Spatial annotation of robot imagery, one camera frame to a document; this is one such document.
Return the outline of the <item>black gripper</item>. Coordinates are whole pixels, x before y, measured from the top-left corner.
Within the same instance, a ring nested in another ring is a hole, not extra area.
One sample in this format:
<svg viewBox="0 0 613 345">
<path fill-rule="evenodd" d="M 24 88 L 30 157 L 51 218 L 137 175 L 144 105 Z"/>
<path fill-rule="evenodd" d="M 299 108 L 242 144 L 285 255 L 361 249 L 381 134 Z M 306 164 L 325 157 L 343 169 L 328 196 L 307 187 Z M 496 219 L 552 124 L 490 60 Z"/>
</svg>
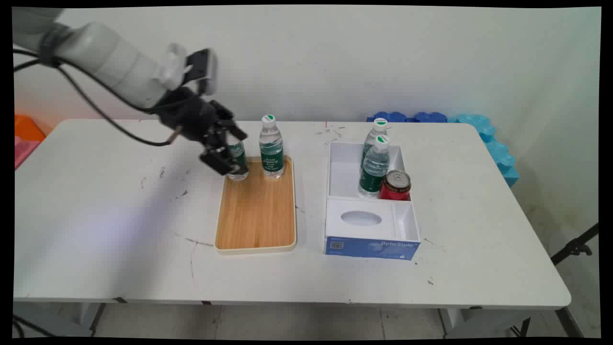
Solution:
<svg viewBox="0 0 613 345">
<path fill-rule="evenodd" d="M 188 140 L 202 143 L 204 152 L 199 159 L 220 175 L 249 173 L 243 140 L 248 135 L 234 121 L 234 114 L 221 103 L 206 101 L 186 86 L 166 92 L 153 106 L 160 122 L 177 129 Z M 221 143 L 221 129 L 230 132 L 241 142 Z"/>
</svg>

